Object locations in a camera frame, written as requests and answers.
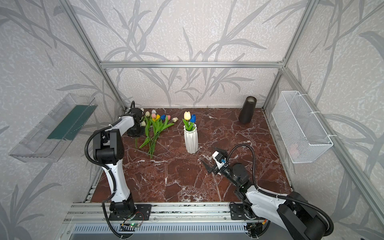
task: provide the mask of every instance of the marble table surface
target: marble table surface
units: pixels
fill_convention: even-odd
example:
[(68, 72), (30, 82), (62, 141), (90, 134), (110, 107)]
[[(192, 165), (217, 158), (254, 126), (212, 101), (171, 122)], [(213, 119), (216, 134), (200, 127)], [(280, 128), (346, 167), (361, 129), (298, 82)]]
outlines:
[[(184, 124), (181, 121), (184, 111), (197, 116), (199, 150), (195, 154), (189, 154), (185, 149)], [(233, 193), (235, 186), (225, 177), (208, 174), (199, 159), (213, 165), (213, 147), (225, 149), (229, 153), (240, 143), (250, 144), (255, 149), (258, 185), (274, 192), (290, 193), (287, 177), (262, 110), (256, 108), (248, 124), (238, 122), (239, 112), (239, 108), (157, 109), (159, 115), (169, 114), (172, 118), (178, 117), (179, 121), (161, 133), (152, 159), (147, 155), (147, 146), (135, 149), (134, 139), (123, 136), (123, 169), (134, 201), (238, 201)], [(138, 139), (138, 146), (144, 139)], [(230, 161), (231, 165), (235, 163), (245, 166), (252, 181), (252, 155), (249, 149), (236, 149)], [(103, 173), (91, 202), (101, 202), (109, 194), (108, 181)]]

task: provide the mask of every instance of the white vase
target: white vase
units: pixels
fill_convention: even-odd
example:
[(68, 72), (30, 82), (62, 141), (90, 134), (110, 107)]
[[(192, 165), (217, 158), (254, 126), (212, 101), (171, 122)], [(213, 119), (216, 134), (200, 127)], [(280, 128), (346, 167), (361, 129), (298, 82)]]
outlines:
[(195, 129), (192, 131), (187, 131), (184, 126), (184, 141), (185, 141), (185, 148), (187, 149), (188, 153), (196, 153), (199, 149), (199, 141), (197, 137), (197, 127), (196, 124), (194, 124)]

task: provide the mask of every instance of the black cylindrical vase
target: black cylindrical vase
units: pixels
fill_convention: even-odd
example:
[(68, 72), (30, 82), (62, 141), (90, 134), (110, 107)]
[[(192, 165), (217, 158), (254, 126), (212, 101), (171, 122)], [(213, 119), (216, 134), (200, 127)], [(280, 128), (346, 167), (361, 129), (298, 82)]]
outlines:
[(239, 114), (239, 121), (241, 123), (249, 123), (252, 120), (253, 112), (256, 107), (256, 98), (249, 96), (245, 99), (243, 108)]

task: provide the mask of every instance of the clear acrylic shelf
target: clear acrylic shelf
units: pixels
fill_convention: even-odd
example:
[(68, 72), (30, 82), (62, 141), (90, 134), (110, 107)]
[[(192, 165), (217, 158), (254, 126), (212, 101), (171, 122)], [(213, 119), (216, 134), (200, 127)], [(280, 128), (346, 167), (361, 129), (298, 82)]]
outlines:
[(66, 95), (9, 155), (23, 162), (57, 162), (95, 111), (93, 100)]

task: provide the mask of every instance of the white tulip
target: white tulip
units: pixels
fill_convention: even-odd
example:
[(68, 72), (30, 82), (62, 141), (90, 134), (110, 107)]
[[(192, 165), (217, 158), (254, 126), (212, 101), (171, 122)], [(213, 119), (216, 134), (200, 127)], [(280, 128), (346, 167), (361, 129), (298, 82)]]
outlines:
[(185, 120), (190, 120), (191, 119), (191, 113), (190, 112), (184, 112), (184, 119)]

